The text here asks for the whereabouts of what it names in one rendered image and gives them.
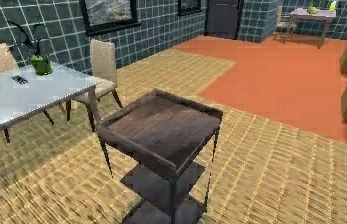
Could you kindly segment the dark brown tiered side table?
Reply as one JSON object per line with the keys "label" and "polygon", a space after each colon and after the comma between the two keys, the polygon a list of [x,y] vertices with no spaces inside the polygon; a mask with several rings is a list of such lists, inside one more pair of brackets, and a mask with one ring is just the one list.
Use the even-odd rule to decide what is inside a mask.
{"label": "dark brown tiered side table", "polygon": [[154,89],[96,124],[103,151],[137,162],[121,183],[140,201],[121,224],[196,224],[207,202],[190,195],[205,167],[194,159],[219,136],[223,112]]}

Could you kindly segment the beige upholstered dining chair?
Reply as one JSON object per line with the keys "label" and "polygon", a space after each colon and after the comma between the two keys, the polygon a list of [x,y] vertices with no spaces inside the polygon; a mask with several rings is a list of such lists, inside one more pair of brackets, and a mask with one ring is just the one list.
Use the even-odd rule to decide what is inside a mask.
{"label": "beige upholstered dining chair", "polygon": [[[90,41],[90,63],[92,75],[102,80],[102,82],[99,83],[95,88],[96,100],[99,102],[103,96],[111,93],[118,106],[120,108],[123,108],[122,102],[116,91],[118,83],[115,44],[112,42],[103,42],[92,39]],[[78,95],[75,98],[73,98],[73,100],[85,105],[91,130],[92,132],[95,132],[95,121],[92,109],[90,108],[88,93]],[[67,121],[70,121],[71,118],[71,105],[72,100],[66,101]]]}

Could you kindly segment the dark room door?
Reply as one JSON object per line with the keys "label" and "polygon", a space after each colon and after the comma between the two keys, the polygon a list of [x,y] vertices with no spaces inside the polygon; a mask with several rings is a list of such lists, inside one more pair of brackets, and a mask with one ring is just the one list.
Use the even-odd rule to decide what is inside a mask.
{"label": "dark room door", "polygon": [[205,35],[236,39],[244,0],[207,0]]}

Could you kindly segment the small black framed picture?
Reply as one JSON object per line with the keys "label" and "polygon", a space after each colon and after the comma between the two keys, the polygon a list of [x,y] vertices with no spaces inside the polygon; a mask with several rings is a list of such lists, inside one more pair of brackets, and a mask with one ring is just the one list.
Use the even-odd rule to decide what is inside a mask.
{"label": "small black framed picture", "polygon": [[178,0],[179,16],[189,15],[201,11],[201,0]]}

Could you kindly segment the green vase with black branches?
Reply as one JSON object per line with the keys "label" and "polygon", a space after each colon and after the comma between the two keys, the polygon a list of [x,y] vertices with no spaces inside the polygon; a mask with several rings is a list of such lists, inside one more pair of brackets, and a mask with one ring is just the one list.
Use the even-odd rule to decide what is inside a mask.
{"label": "green vase with black branches", "polygon": [[25,35],[25,39],[21,43],[15,43],[14,45],[9,46],[8,51],[12,51],[15,47],[20,47],[21,45],[26,46],[32,53],[32,55],[29,57],[29,62],[34,68],[35,73],[38,76],[51,74],[53,69],[49,56],[41,53],[40,43],[43,41],[43,38],[30,38],[26,30],[21,25],[13,21],[8,21],[8,24],[16,26]]}

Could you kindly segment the beige wooden chair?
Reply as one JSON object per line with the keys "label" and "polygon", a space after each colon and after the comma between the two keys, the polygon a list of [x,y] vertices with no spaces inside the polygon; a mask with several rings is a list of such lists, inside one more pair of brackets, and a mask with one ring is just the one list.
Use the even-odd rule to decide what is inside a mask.
{"label": "beige wooden chair", "polygon": [[297,24],[290,16],[283,12],[283,6],[277,7],[276,38],[286,42],[297,28]]}

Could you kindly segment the white top dining table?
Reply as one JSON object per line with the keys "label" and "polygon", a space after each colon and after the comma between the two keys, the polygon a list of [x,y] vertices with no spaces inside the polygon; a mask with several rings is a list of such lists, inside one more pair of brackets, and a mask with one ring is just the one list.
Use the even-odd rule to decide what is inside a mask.
{"label": "white top dining table", "polygon": [[[0,73],[0,131],[84,93],[100,119],[94,90],[102,80],[55,62],[51,66],[53,72],[45,76],[37,76],[32,66]],[[11,78],[16,75],[28,83],[17,83]]]}

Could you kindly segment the pale top wooden table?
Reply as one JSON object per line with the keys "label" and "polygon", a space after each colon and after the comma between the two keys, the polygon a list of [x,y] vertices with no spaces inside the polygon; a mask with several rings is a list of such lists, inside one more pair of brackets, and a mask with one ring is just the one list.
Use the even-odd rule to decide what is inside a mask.
{"label": "pale top wooden table", "polygon": [[289,23],[287,25],[287,32],[285,34],[285,38],[289,38],[291,35],[291,27],[295,19],[305,19],[305,20],[316,20],[316,21],[325,21],[324,30],[320,36],[317,48],[320,49],[325,40],[326,32],[329,29],[330,24],[333,19],[336,17],[336,11],[329,10],[319,10],[315,14],[310,14],[307,9],[304,8],[296,8],[289,14]]}

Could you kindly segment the black framed wall picture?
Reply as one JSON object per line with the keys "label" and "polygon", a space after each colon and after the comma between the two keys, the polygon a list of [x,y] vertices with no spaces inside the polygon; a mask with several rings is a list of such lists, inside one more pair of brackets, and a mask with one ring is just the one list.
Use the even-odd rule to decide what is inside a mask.
{"label": "black framed wall picture", "polygon": [[79,0],[87,36],[139,26],[137,0]]}

